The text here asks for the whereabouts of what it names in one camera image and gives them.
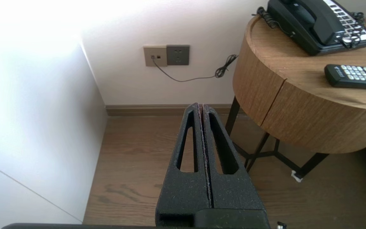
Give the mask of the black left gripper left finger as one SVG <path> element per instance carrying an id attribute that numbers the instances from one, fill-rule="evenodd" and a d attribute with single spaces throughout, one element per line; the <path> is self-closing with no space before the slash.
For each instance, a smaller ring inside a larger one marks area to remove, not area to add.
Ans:
<path id="1" fill-rule="evenodd" d="M 192 130 L 194 172 L 181 171 L 187 132 Z M 184 111 L 171 160 L 155 210 L 159 227 L 193 227 L 198 211 L 212 207 L 209 167 L 202 129 L 201 109 L 193 103 Z"/>

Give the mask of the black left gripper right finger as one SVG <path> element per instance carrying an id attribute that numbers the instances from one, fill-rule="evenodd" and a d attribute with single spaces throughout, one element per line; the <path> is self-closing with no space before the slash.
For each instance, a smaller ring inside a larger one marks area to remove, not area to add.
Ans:
<path id="1" fill-rule="evenodd" d="M 265 210 L 221 119 L 205 104 L 202 106 L 202 129 L 212 207 Z"/>

